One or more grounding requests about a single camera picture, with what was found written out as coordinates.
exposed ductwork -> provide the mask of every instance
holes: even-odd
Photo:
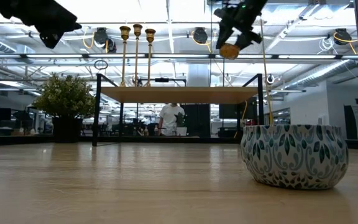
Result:
[[[187,86],[209,87],[211,76],[208,64],[190,64],[187,72]]]
[[[296,81],[286,83],[285,86],[279,88],[291,89],[297,86],[314,85],[337,74],[356,68],[357,66],[358,64],[354,60],[341,60],[329,65],[321,65],[300,75]]]
[[[33,49],[31,49],[26,45],[12,44],[4,40],[2,37],[0,37],[0,52],[6,54],[34,54],[35,53]],[[21,62],[25,61],[26,63],[32,63],[32,61],[29,59],[20,60],[20,61]]]

person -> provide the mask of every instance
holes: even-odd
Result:
[[[174,136],[177,128],[177,118],[179,113],[185,115],[185,110],[177,103],[165,105],[160,112],[160,122],[158,128],[163,136]]]

wooden tabletop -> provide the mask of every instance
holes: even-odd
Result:
[[[120,103],[227,103],[238,104],[256,95],[254,87],[102,87]]]
[[[255,182],[236,144],[0,146],[0,224],[358,224],[358,150],[331,190]]]

green plant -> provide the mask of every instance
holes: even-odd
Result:
[[[182,113],[178,113],[178,115],[175,115],[175,117],[177,118],[177,127],[178,128],[184,128],[186,127],[186,116],[183,115]]]
[[[52,74],[43,85],[44,93],[34,106],[53,117],[84,118],[94,112],[95,98],[90,95],[91,86],[79,77],[59,78]]]

brass candlestick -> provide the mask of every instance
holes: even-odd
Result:
[[[125,53],[127,50],[127,39],[129,38],[129,31],[131,31],[131,28],[128,26],[122,26],[119,29],[121,30],[121,38],[123,39],[122,43],[124,45],[122,55],[122,80],[120,86],[125,86]]]
[[[137,54],[139,51],[139,36],[142,34],[142,25],[135,24],[134,31],[136,36],[136,53],[135,53],[135,86],[137,86]]]
[[[151,62],[152,62],[152,42],[154,41],[154,34],[155,34],[155,30],[153,29],[147,29],[145,30],[146,32],[146,38],[147,41],[149,42],[149,70],[147,73],[147,83],[146,83],[146,87],[150,87],[150,67],[151,67]]]

